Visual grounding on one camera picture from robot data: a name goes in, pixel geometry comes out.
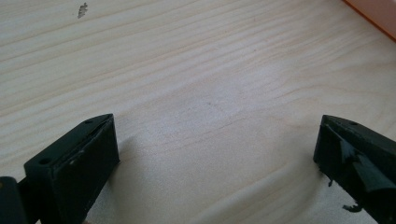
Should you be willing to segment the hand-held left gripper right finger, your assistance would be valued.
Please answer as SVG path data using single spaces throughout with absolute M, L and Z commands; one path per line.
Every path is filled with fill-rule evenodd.
M 313 156 L 319 170 L 378 224 L 396 224 L 396 142 L 355 121 L 324 115 Z

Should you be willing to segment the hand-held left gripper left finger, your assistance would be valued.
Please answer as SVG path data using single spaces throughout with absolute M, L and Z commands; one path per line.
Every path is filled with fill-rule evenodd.
M 82 224 L 120 162 L 114 116 L 87 119 L 24 164 L 42 224 Z

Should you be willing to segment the orange flat object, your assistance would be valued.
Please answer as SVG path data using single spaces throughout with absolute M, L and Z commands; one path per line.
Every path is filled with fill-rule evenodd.
M 396 42 L 396 0 L 343 0 Z

